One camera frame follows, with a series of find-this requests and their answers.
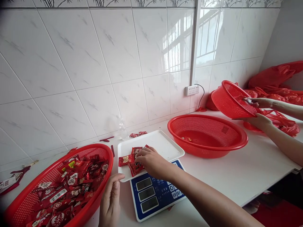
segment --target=scale display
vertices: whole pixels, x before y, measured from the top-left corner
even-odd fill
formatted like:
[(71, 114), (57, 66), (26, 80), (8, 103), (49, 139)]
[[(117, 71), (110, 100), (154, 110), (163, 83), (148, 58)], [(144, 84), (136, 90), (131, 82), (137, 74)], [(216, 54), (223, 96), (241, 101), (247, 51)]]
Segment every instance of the scale display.
[[(171, 163), (184, 169), (179, 159)], [(153, 178), (148, 173), (130, 180), (136, 218), (142, 222), (186, 198), (170, 182)]]

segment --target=white countertop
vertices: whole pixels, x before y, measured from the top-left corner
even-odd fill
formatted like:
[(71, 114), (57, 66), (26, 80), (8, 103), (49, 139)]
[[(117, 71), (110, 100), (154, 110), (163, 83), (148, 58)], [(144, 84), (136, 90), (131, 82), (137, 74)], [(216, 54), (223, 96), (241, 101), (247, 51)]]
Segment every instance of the white countertop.
[[(207, 111), (204, 113), (195, 112), (193, 114), (207, 114), (232, 121), (221, 112)], [(297, 121), (300, 127), (303, 126), (303, 121), (295, 121)], [(290, 173), (294, 168), (301, 169), (301, 167), (289, 160), (275, 144), (263, 134), (246, 130), (242, 125), (242, 121), (232, 122), (246, 131), (248, 144), (245, 147), (231, 151), (227, 156), (219, 159), (202, 159), (185, 153), (185, 155), (180, 158), (180, 161), (188, 173), (214, 187), (238, 205), (244, 206)], [(172, 135), (168, 132), (167, 123), (168, 120), (129, 133), (162, 130), (173, 139)], [(296, 139), (303, 142), (303, 132), (300, 132)], [(116, 154), (117, 145), (121, 141), (119, 137), (114, 137), (110, 139), (108, 143), (99, 143), (106, 144), (109, 147), (113, 145)], [(7, 207), (46, 166), (49, 166), (66, 153), (67, 152), (64, 152), (54, 157), (40, 160), (32, 166), (21, 180), (20, 186), (3, 196), (2, 204)], [(117, 156), (114, 158), (112, 174), (117, 173), (117, 158)], [(0, 173), (0, 179), (10, 177), (9, 173), (11, 171), (13, 170)], [(208, 226), (188, 199), (177, 203), (171, 211), (165, 210), (142, 223), (137, 222), (129, 182), (121, 184), (120, 205), (121, 215), (119, 226)], [(97, 227), (98, 220), (99, 210), (96, 211), (85, 226)]]

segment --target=wrapped candy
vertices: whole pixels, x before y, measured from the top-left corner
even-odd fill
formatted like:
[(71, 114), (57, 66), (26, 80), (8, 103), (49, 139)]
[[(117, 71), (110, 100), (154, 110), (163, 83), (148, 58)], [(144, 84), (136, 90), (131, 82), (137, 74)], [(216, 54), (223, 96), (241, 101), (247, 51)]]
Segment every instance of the wrapped candy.
[(129, 154), (124, 157), (119, 157), (119, 167), (126, 166), (129, 163), (134, 162), (134, 156), (132, 154)]

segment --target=marble-pattern tile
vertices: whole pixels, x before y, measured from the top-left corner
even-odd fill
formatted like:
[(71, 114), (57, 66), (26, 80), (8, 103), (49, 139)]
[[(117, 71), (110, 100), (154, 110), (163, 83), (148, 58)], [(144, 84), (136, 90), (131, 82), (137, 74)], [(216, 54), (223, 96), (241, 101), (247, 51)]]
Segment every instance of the marble-pattern tile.
[(170, 114), (169, 75), (143, 78), (149, 120)]
[(250, 58), (241, 61), (233, 61), (230, 63), (234, 82), (239, 84), (239, 87), (246, 88), (249, 79), (259, 72), (262, 57)]
[(169, 72), (191, 68), (194, 9), (167, 9)]
[(242, 9), (232, 61), (264, 55), (280, 9)]
[(133, 9), (142, 77), (168, 72), (166, 9)]
[(20, 167), (20, 169), (22, 169), (22, 165), (27, 165), (27, 164), (30, 164), (32, 162), (33, 162), (33, 160), (30, 157), (24, 158), (24, 159), (20, 159), (18, 161), (10, 162), (10, 163), (1, 165), (0, 166), (0, 172), (11, 170), (11, 169), (14, 169), (14, 168), (17, 168), (17, 167)]
[(148, 121), (142, 79), (116, 83), (113, 88), (126, 127)]
[(157, 118), (157, 119), (154, 119), (154, 120), (150, 120), (149, 125), (153, 125), (153, 124), (156, 124), (156, 123), (159, 123), (159, 122), (162, 122), (162, 121), (166, 121), (166, 120), (169, 120), (169, 119), (170, 119), (170, 115), (160, 117), (160, 118)]
[(204, 88), (205, 94), (203, 95), (203, 89), (199, 86), (199, 93), (190, 96), (190, 108), (198, 107), (198, 105), (205, 106), (208, 97), (209, 83), (211, 81), (211, 69), (212, 66), (196, 68), (195, 84), (200, 84)]
[(1, 128), (0, 151), (0, 166), (29, 157)]
[(75, 8), (86, 7), (88, 8), (86, 0), (33, 0), (37, 8)]
[(184, 95), (184, 89), (189, 85), (190, 70), (169, 74), (171, 115), (190, 108), (190, 96)]
[(89, 10), (39, 10), (76, 90), (110, 84)]
[(7, 0), (2, 4), (3, 8), (35, 8), (33, 0)]
[(196, 0), (167, 0), (166, 3), (167, 3), (167, 7), (173, 7), (173, 8), (196, 6)]
[(120, 112), (112, 85), (77, 91), (97, 136), (119, 130)]
[(279, 8), (283, 0), (243, 0), (243, 7)]
[(220, 8), (222, 0), (202, 0), (201, 8)]
[(65, 145), (96, 137), (75, 91), (35, 99)]
[(166, 0), (131, 0), (131, 3), (132, 3), (132, 8), (166, 7)]
[(238, 83), (245, 88), (248, 80), (259, 72), (263, 57), (233, 61), (212, 66), (209, 92), (217, 89), (223, 80)]
[(0, 127), (29, 156), (64, 146), (32, 99), (0, 105)]
[(131, 7), (130, 0), (87, 0), (88, 6), (93, 8), (103, 7)]
[(92, 9), (92, 18), (112, 83), (141, 78), (131, 9)]
[(7, 61), (0, 55), (0, 104), (30, 99), (31, 96)]
[(241, 8), (243, 4), (246, 2), (246, 0), (223, 0), (222, 2), (222, 8)]
[(90, 139), (87, 139), (87, 140), (84, 140), (84, 141), (80, 141), (80, 142), (77, 142), (77, 143), (73, 143), (73, 144), (70, 144), (68, 146), (66, 146), (68, 148), (68, 150), (71, 150), (73, 148), (80, 148), (80, 147), (83, 147), (83, 146), (86, 146), (86, 145), (89, 145), (91, 143), (95, 143), (95, 142), (98, 142), (98, 138), (97, 137), (93, 137), (93, 138), (90, 138)]
[(196, 67), (213, 64), (220, 10), (201, 9)]
[(241, 9), (222, 9), (216, 38), (214, 64), (230, 62)]
[(7, 10), (2, 16), (0, 52), (32, 97), (74, 90), (37, 10)]
[(55, 150), (51, 150), (51, 151), (47, 151), (41, 154), (37, 154), (34, 156), (31, 156), (31, 158), (35, 161), (35, 160), (42, 160), (42, 159), (46, 159), (52, 156), (55, 156), (56, 154), (60, 154), (62, 152), (66, 152), (68, 151), (67, 147), (61, 147)]
[(170, 118), (174, 118), (176, 116), (180, 116), (180, 115), (184, 115), (184, 114), (189, 114), (189, 113), (190, 113), (189, 109), (183, 110), (183, 111), (171, 114)]

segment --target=red plastic basket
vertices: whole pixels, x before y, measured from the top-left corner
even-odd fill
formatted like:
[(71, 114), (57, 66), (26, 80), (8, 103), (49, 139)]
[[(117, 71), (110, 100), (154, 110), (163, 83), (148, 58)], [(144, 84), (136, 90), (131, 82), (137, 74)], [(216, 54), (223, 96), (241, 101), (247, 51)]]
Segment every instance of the red plastic basket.
[[(221, 118), (187, 114), (172, 118), (167, 124), (175, 142), (187, 153), (201, 158), (220, 158), (231, 150), (244, 147), (247, 134), (237, 125)], [(190, 137), (193, 142), (181, 137)]]
[(89, 200), (89, 202), (83, 207), (83, 209), (70, 221), (65, 227), (82, 227), (84, 224), (92, 217), (100, 206), (101, 197), (103, 194), (103, 189), (111, 175), (111, 170), (113, 167), (113, 153), (111, 149), (104, 144), (91, 144), (65, 155), (57, 162), (52, 164), (46, 170), (44, 170), (39, 176), (37, 176), (10, 204), (10, 206), (5, 211), (5, 216), (7, 221), (13, 227), (23, 227), (26, 225), (24, 219), (33, 213), (32, 206), (39, 201), (37, 193), (31, 193), (31, 191), (38, 186), (39, 183), (46, 181), (56, 181), (59, 171), (59, 167), (62, 167), (63, 161), (69, 160), (70, 158), (79, 155), (80, 159), (83, 160), (85, 155), (98, 154), (108, 160), (109, 166), (107, 173), (104, 176), (103, 182), (94, 194), (94, 196)]
[(211, 95), (215, 106), (225, 116), (231, 119), (255, 117), (258, 110), (243, 101), (244, 97), (250, 95), (228, 80), (223, 80), (222, 85)]

